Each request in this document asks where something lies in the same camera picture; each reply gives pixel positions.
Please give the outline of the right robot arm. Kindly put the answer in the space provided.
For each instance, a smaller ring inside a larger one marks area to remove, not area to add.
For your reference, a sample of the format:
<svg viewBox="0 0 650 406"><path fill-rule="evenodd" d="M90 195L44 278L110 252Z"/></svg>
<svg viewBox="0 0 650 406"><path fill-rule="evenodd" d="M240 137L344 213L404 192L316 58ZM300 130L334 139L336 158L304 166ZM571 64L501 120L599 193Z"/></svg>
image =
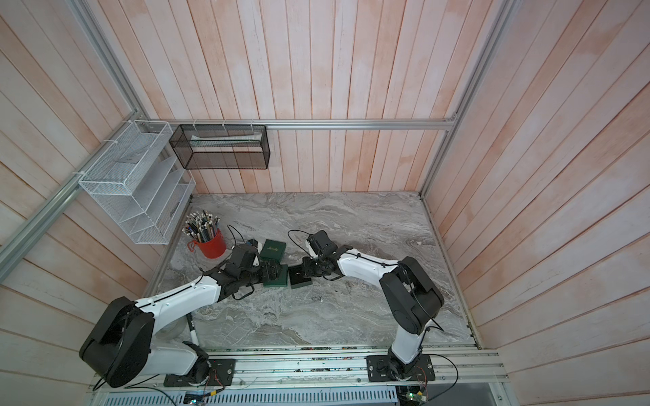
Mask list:
<svg viewBox="0 0 650 406"><path fill-rule="evenodd" d="M363 254L350 245L336 245L321 230L306 239L306 255L289 268L289 277L311 280L322 277L330 282L353 277L382 290L398 329L389 350L394 365L413 365L421 353L426 332L440 329L435 317L445 298L418 260L385 260Z"/></svg>

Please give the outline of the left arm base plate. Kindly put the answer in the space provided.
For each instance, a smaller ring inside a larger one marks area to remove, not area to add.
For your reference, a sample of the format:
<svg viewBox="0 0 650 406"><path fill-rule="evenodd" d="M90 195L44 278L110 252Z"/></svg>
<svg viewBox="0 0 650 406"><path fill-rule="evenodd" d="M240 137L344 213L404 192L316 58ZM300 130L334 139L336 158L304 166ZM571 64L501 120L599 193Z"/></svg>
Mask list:
<svg viewBox="0 0 650 406"><path fill-rule="evenodd" d="M235 359L198 360L186 375L166 375L164 387L228 387L233 382L235 364Z"/></svg>

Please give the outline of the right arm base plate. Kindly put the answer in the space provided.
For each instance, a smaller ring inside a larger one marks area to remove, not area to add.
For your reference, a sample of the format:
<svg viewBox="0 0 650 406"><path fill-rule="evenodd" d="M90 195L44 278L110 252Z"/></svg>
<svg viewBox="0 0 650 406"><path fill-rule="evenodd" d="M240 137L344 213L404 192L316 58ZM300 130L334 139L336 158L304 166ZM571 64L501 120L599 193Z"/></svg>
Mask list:
<svg viewBox="0 0 650 406"><path fill-rule="evenodd" d="M396 356L369 355L366 358L367 375L370 382L406 382L435 380L433 364L428 355L420 354L409 364L402 363Z"/></svg>

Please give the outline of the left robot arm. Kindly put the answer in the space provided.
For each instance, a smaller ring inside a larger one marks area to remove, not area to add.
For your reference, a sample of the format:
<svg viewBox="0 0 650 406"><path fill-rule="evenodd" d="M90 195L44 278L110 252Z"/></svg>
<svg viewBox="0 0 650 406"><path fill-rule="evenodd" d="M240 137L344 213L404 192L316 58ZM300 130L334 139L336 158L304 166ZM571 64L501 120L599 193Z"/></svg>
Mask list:
<svg viewBox="0 0 650 406"><path fill-rule="evenodd" d="M235 297L244 287L276 279L281 270L279 263L262 259L255 246L237 245L227 259L187 284L148 298L113 300L79 355L113 388L146 375L175 375L200 386L210 375L208 353L191 341L156 343L155 335L193 311Z"/></svg>

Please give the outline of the small green box lid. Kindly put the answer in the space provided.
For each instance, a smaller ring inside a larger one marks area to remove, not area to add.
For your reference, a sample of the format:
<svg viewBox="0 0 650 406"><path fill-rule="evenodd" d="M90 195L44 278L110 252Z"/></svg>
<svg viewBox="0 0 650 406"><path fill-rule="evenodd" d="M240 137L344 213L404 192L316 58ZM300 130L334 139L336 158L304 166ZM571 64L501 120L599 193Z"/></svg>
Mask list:
<svg viewBox="0 0 650 406"><path fill-rule="evenodd" d="M288 266L274 264L268 269L268 280L263 283L265 288L284 288L288 286Z"/></svg>

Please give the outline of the small green box base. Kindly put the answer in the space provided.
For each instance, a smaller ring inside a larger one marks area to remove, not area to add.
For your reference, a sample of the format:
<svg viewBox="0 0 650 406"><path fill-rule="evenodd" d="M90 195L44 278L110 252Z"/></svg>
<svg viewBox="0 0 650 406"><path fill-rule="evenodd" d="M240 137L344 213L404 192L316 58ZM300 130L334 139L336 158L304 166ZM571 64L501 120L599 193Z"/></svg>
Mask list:
<svg viewBox="0 0 650 406"><path fill-rule="evenodd" d="M312 279L304 274L302 266L289 267L288 277L291 289L299 289L312 285Z"/></svg>

